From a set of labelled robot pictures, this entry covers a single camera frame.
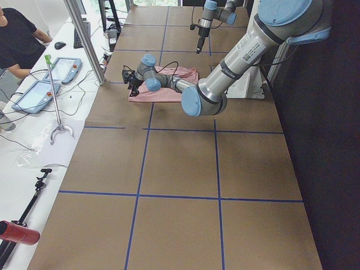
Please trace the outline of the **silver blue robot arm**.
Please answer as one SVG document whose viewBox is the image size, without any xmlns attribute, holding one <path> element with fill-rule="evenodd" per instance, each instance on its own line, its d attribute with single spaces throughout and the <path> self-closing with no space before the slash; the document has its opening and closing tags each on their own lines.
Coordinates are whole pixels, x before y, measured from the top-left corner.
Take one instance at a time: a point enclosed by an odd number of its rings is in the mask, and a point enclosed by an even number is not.
<svg viewBox="0 0 360 270">
<path fill-rule="evenodd" d="M 216 1 L 206 0 L 203 5 L 201 18 L 196 24 L 192 23 L 192 29 L 198 28 L 199 40 L 196 53 L 199 54 L 204 46 L 206 38 L 210 34 L 213 20 L 233 25 L 237 15 L 236 8 L 244 6 L 246 1 L 226 1 L 224 7 L 219 7 Z"/>
<path fill-rule="evenodd" d="M 217 67 L 197 84 L 175 75 L 160 74 L 156 58 L 145 54 L 135 70 L 123 69 L 131 90 L 145 84 L 151 92 L 170 88 L 181 93 L 183 111 L 189 116 L 217 115 L 227 106 L 226 90 L 268 51 L 270 47 L 300 45 L 327 39 L 331 30 L 332 1 L 260 1 L 253 24 Z"/>
</svg>

